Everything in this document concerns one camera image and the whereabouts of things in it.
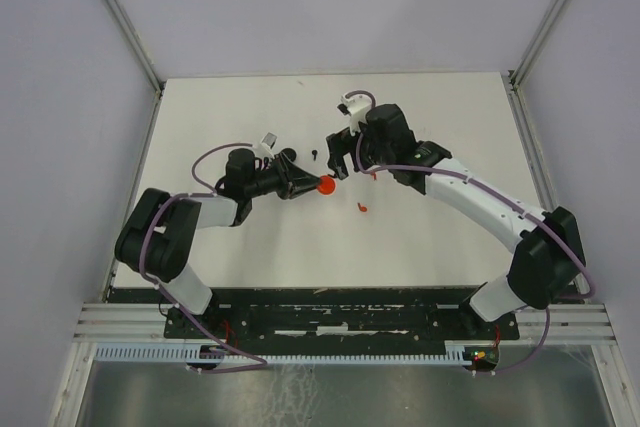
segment red object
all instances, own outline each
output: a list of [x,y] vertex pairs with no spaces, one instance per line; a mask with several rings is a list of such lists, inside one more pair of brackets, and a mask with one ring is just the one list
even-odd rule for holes
[[318,187],[316,187],[318,192],[320,192],[322,195],[333,194],[333,191],[336,190],[336,181],[328,175],[323,175],[322,177],[320,177],[320,180],[322,180],[322,182]]

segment metal frame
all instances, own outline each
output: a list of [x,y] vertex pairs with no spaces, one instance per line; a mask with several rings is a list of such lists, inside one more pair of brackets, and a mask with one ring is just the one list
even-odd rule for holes
[[[511,78],[504,78],[507,96],[527,155],[538,198],[545,209],[552,209],[557,205],[556,194],[535,136],[533,124],[527,113],[520,84],[514,83],[514,78],[513,74]],[[576,281],[576,284],[579,290],[583,292],[586,290],[586,282],[582,277]],[[617,343],[591,345],[600,380],[616,425],[621,427],[640,426],[640,404]]]
[[551,4],[545,12],[542,22],[540,22],[531,42],[529,42],[529,45],[524,51],[520,65],[511,75],[511,82],[516,87],[524,85],[524,81],[531,73],[533,65],[540,56],[549,35],[558,24],[562,13],[566,10],[570,1],[571,0],[551,0]]
[[153,68],[153,62],[150,58],[151,56],[142,45],[142,41],[140,40],[136,29],[133,27],[131,20],[129,20],[129,16],[127,15],[126,11],[124,10],[120,2],[118,2],[118,0],[103,1],[107,7],[107,10],[113,17],[116,25],[120,29],[125,42],[131,48],[131,51],[138,60],[138,63],[140,64],[140,67],[142,67],[142,70],[144,70],[149,83],[153,86],[156,92],[162,91],[163,82],[162,80],[160,80],[160,77]]
[[[215,345],[202,339],[165,339],[165,318],[157,304],[85,304],[74,334],[79,343],[146,343]],[[520,340],[500,345],[531,346],[538,342],[546,321],[544,312],[524,309],[516,314]],[[604,305],[553,305],[548,345],[616,345]],[[488,346],[491,341],[448,341],[446,345]]]
[[[148,53],[142,46],[135,28],[120,3],[117,0],[104,1],[114,21],[122,31],[124,40],[132,49],[149,82],[158,94],[154,106],[155,112],[149,131],[146,134],[139,169],[132,187],[128,205],[128,210],[130,210],[155,125],[163,82],[156,74]],[[557,25],[569,2],[570,0],[552,0],[519,66],[508,78],[504,78],[505,89],[538,197],[545,209],[551,209],[556,205],[556,195],[546,170],[533,126],[527,114],[520,87],[533,69],[535,61],[546,44],[550,33]],[[111,265],[105,279],[105,291],[112,277],[113,266],[114,264]],[[546,343],[548,345],[591,345],[616,425],[625,427],[640,426],[638,399],[629,380],[604,305],[554,305],[551,310],[552,326]],[[525,309],[517,313],[516,317],[522,338],[518,341],[503,341],[503,344],[505,346],[535,345],[544,328],[544,314]],[[202,340],[165,339],[163,330],[164,318],[160,316],[155,304],[86,304],[74,334],[68,365],[56,397],[49,425],[60,427],[75,425],[96,352],[100,352],[101,356],[107,355],[107,351],[104,349],[109,345],[114,347],[124,345],[125,350],[118,351],[119,355],[124,357],[132,354],[131,350],[126,350],[126,347],[132,349],[135,345],[150,346],[148,355],[153,357],[154,355],[162,355],[157,352],[173,351],[178,346],[191,348],[195,345],[212,344],[203,344]],[[456,347],[468,345],[466,342],[447,342],[446,344],[449,349],[453,349],[453,352],[455,352]],[[476,342],[473,345],[483,346],[483,342]],[[139,360],[140,356],[142,358],[145,357],[144,352],[141,351],[136,351],[136,355],[138,356],[137,360]],[[304,359],[288,359],[288,361],[295,363],[301,360]],[[417,360],[417,363],[424,363],[425,359],[413,360]],[[401,362],[400,359],[395,359],[394,361],[394,363],[399,362]]]

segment small black object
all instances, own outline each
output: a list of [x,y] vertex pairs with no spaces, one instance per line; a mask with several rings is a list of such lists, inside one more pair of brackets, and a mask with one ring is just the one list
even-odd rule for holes
[[467,347],[462,357],[471,361],[471,365],[464,368],[473,372],[491,372],[500,362],[500,349],[495,347]]

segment black bracket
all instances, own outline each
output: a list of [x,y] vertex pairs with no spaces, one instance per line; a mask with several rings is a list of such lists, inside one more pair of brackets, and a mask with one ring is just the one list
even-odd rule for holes
[[[115,257],[134,272],[140,272],[140,252],[151,221],[170,197],[168,192],[158,189],[145,190],[118,236]],[[179,199],[167,209],[158,223],[158,227],[165,227],[164,232],[154,232],[151,236],[146,272],[163,282],[170,282],[182,272],[189,258],[200,206],[200,202]]]

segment white wall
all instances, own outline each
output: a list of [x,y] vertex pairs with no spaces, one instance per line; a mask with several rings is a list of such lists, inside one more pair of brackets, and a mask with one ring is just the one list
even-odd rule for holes
[[163,78],[506,71],[551,0],[120,0]]
[[640,387],[640,1],[573,0],[525,86],[552,182]]
[[153,92],[101,0],[0,0],[0,424],[41,426]]

